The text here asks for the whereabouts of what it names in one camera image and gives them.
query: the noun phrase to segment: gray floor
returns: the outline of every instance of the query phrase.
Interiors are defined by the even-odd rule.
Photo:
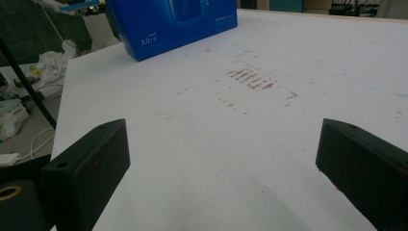
[[[60,98],[47,99],[42,101],[44,106],[50,112],[51,116],[54,117],[54,119],[56,120],[60,109],[60,102],[61,102]],[[6,139],[3,142],[0,142],[0,154],[20,153],[21,155],[26,155],[30,153],[31,142],[33,138],[41,131],[44,131],[47,128],[51,128],[51,125],[42,115],[39,108],[36,105],[34,105],[34,103],[29,106],[29,109],[31,111],[30,117],[23,122],[23,125],[19,132],[15,136]],[[54,130],[47,131],[42,135],[38,136],[34,144],[34,149],[43,144],[52,135],[54,135]],[[36,158],[50,154],[52,151],[53,142],[54,140],[48,142],[42,149],[35,152],[33,156]],[[17,162],[17,164],[29,160],[31,160],[30,157],[20,160],[19,162]]]

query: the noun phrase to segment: white power adapter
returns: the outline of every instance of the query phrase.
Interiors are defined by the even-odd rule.
[[[0,155],[0,167],[12,166],[20,159],[20,153],[1,154]]]

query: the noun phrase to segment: tabletop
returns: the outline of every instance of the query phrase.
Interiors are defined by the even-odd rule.
[[[370,231],[315,165],[322,120],[408,150],[408,23],[239,11],[142,62],[71,60],[53,157],[125,118],[132,164],[94,230]]]

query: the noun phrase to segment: teal object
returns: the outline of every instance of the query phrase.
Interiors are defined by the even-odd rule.
[[[277,12],[303,13],[303,0],[269,0],[269,9]]]

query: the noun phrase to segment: cardboard box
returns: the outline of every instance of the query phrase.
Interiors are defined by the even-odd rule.
[[[106,0],[126,51],[140,61],[237,27],[236,0]]]

